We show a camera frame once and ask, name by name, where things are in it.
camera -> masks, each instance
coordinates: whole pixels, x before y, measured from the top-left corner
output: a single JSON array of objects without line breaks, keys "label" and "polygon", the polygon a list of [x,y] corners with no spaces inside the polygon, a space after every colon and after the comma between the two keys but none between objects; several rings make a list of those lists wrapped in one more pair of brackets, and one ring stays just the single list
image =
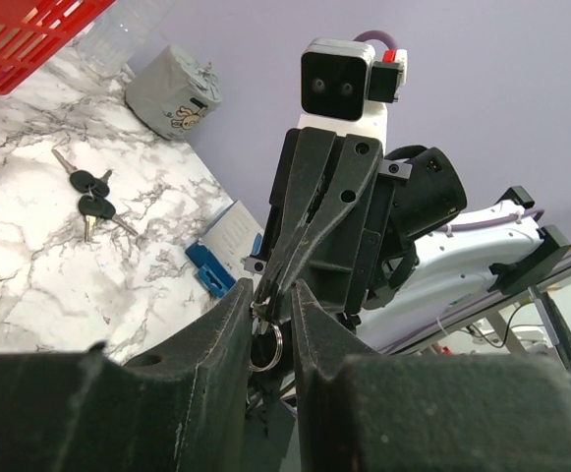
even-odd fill
[{"label": "camera", "polygon": [[316,39],[301,58],[303,109],[338,120],[362,118],[373,62],[369,44]]}]

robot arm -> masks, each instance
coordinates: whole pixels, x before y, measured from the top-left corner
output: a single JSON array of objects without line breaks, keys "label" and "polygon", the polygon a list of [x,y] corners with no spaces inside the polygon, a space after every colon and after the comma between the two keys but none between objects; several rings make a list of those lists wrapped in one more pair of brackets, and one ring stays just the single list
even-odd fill
[{"label": "robot arm", "polygon": [[543,242],[542,212],[505,200],[463,212],[451,223],[416,241],[418,264],[391,303],[361,314],[357,335],[383,350],[388,339],[426,325],[448,307],[487,293],[498,276],[492,266],[513,265]]}]

white marble surface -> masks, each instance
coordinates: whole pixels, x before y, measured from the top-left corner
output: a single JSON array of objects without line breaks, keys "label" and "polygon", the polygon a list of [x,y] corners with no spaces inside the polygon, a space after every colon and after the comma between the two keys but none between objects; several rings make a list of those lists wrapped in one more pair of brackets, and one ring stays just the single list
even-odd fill
[{"label": "white marble surface", "polygon": [[[0,351],[106,340],[121,362],[212,306],[184,247],[231,201],[188,145],[125,107],[128,80],[100,81],[65,48],[0,97]],[[108,200],[142,237],[102,221],[84,242],[54,146],[95,175],[113,170]]]}]

red plastic crate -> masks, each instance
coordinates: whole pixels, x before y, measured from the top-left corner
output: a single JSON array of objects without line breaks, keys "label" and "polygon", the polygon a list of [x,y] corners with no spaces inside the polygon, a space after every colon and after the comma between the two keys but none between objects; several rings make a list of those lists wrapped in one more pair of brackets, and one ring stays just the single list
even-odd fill
[{"label": "red plastic crate", "polygon": [[11,92],[114,0],[0,0],[0,95]]}]

key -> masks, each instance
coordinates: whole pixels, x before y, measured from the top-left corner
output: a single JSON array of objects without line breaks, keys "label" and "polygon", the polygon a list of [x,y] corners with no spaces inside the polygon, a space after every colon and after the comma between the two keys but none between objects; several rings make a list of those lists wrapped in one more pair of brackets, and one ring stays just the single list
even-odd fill
[{"label": "key", "polygon": [[111,220],[117,226],[122,227],[133,236],[139,236],[137,230],[130,226],[124,218],[117,214],[117,209],[110,202],[105,199],[100,199],[100,201],[102,205],[101,218]]},{"label": "key", "polygon": [[101,179],[96,179],[90,172],[85,170],[76,170],[73,174],[69,176],[69,182],[74,189],[76,189],[81,194],[86,194],[91,192],[96,197],[106,198],[110,194],[110,188]]},{"label": "key", "polygon": [[78,210],[85,218],[85,242],[90,243],[92,241],[92,230],[95,227],[95,223],[103,213],[102,200],[91,197],[90,195],[84,195],[78,202]]},{"label": "key", "polygon": [[80,170],[78,167],[69,162],[58,149],[52,149],[53,155],[58,159],[58,162],[65,168],[69,174],[69,182],[74,189],[81,194],[92,193],[93,195],[101,198],[108,197],[110,188],[108,187],[108,179],[112,175],[112,170],[107,170],[101,178],[96,179],[90,172]]}]

